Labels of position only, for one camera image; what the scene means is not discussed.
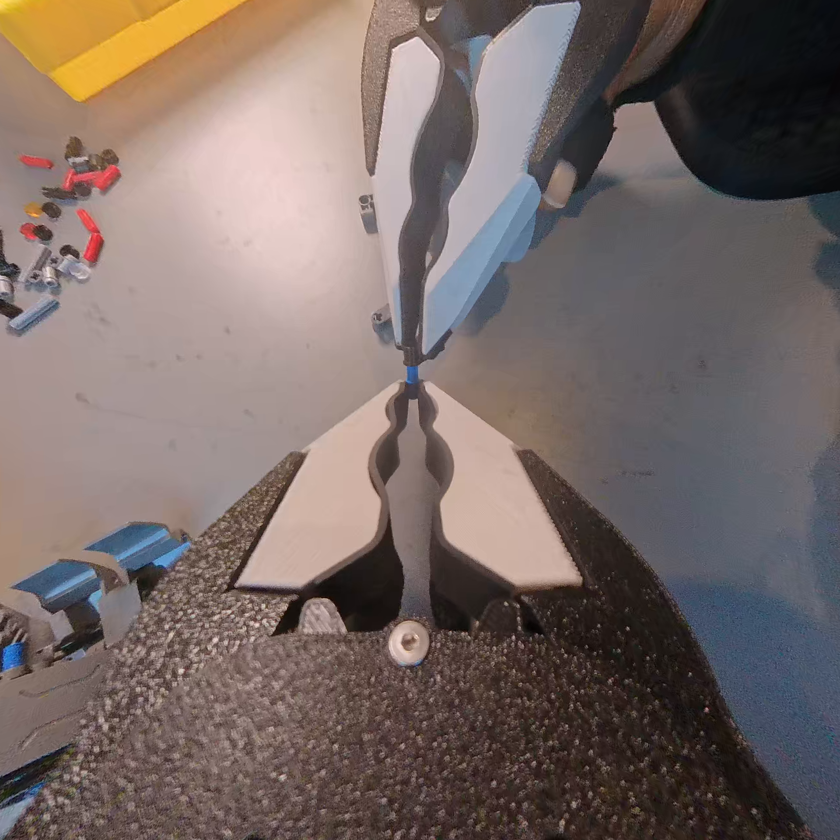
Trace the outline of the grey desk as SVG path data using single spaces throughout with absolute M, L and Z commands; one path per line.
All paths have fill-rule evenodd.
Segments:
M 366 2 L 248 2 L 88 103 L 2 40 L 2 230 L 67 137 L 113 148 L 88 282 L 2 329 L 2 586 L 144 518 L 196 537 L 394 382 Z M 739 726 L 838 838 L 838 196 L 732 201 L 649 106 L 429 380 L 542 458 L 679 600 Z

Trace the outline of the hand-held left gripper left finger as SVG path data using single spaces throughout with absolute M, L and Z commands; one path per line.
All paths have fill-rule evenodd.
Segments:
M 305 590 L 379 545 L 403 429 L 404 383 L 398 381 L 307 446 L 234 588 Z

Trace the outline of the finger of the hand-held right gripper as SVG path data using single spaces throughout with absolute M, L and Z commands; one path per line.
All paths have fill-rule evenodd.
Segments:
M 371 178 L 385 293 L 400 349 L 432 349 L 424 337 L 431 244 L 442 215 L 445 163 L 440 108 L 445 58 L 429 35 L 391 48 L 381 128 Z
M 529 156 L 580 13 L 578 2 L 533 6 L 480 56 L 469 160 L 424 281 L 423 354 L 462 322 L 536 214 L 541 191 Z

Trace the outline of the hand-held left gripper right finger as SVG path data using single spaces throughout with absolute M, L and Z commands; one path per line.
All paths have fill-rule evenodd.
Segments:
M 420 385 L 420 423 L 444 548 L 510 590 L 582 586 L 520 448 L 430 382 Z

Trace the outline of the yellow plastic bin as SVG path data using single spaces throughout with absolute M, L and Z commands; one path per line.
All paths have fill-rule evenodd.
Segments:
M 2 1 L 1 34 L 76 102 L 240 7 L 242 1 Z

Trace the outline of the pile of small brick parts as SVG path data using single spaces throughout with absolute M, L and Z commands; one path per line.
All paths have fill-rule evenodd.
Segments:
M 35 154 L 17 159 L 29 170 L 58 176 L 24 206 L 17 227 L 21 248 L 9 255 L 1 239 L 2 329 L 19 337 L 59 309 L 67 288 L 91 279 L 106 239 L 90 206 L 111 192 L 122 173 L 113 149 L 89 151 L 77 136 L 67 140 L 62 161 Z

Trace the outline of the grey toy brick assembly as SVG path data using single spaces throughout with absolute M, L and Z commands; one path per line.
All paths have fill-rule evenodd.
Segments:
M 79 738 L 112 650 L 190 547 L 135 521 L 2 588 L 2 833 Z

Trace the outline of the person's right hand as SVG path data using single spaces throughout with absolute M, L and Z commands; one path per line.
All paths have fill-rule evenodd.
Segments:
M 559 160 L 542 192 L 539 208 L 545 212 L 565 208 L 575 192 L 577 182 L 578 172 L 574 165 L 566 160 Z

